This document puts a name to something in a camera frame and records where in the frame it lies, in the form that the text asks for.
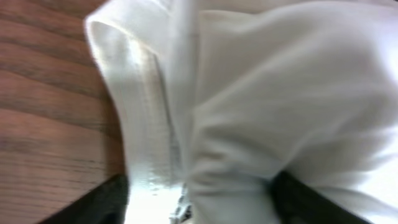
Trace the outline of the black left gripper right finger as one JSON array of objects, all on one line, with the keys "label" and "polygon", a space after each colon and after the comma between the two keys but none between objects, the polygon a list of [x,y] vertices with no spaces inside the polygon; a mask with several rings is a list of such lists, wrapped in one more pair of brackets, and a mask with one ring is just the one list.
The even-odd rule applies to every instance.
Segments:
[{"label": "black left gripper right finger", "polygon": [[371,224],[337,206],[287,172],[274,178],[269,192],[283,224]]}]

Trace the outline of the white printed t-shirt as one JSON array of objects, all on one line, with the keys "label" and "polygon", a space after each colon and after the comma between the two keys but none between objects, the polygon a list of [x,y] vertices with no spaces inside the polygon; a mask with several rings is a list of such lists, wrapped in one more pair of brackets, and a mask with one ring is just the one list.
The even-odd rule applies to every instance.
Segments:
[{"label": "white printed t-shirt", "polygon": [[124,223],[282,223],[281,172],[397,222],[396,1],[108,1],[85,33],[121,123]]}]

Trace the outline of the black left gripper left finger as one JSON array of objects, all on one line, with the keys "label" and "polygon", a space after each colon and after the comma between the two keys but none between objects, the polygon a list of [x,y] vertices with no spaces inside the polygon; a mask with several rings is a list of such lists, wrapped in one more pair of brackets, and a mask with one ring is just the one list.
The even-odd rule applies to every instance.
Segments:
[{"label": "black left gripper left finger", "polygon": [[39,224],[123,224],[128,180],[115,175]]}]

